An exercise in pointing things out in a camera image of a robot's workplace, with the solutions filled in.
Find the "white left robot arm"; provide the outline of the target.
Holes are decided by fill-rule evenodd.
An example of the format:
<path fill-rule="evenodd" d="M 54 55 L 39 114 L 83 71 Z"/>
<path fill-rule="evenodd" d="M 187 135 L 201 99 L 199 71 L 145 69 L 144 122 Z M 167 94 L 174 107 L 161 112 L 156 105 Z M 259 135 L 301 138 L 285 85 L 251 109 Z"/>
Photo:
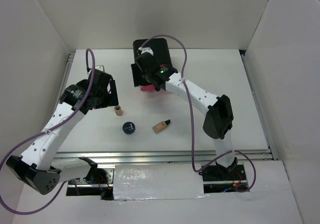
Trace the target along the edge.
<path fill-rule="evenodd" d="M 56 109 L 37 137 L 21 155 L 11 155 L 6 165 L 15 176 L 42 195 L 58 183 L 80 178 L 91 184 L 98 178 L 98 165 L 88 157 L 54 159 L 72 129 L 88 111 L 117 106 L 119 103 L 113 77 L 99 69 L 77 84 L 68 86 Z"/>

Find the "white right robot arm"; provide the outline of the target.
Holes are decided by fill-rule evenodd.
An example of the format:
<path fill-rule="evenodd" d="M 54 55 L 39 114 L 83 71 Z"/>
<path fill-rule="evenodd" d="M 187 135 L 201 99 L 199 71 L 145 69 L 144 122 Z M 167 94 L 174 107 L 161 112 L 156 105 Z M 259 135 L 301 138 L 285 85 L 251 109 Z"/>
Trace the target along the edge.
<path fill-rule="evenodd" d="M 230 98 L 212 94 L 187 80 L 171 64 L 160 63 L 150 47 L 139 47 L 134 51 L 131 69 L 134 86 L 176 94 L 188 102 L 190 110 L 197 109 L 203 114 L 202 129 L 214 140 L 217 157 L 213 162 L 218 176 L 223 180 L 230 179 L 238 163 L 231 138 L 234 115 Z"/>

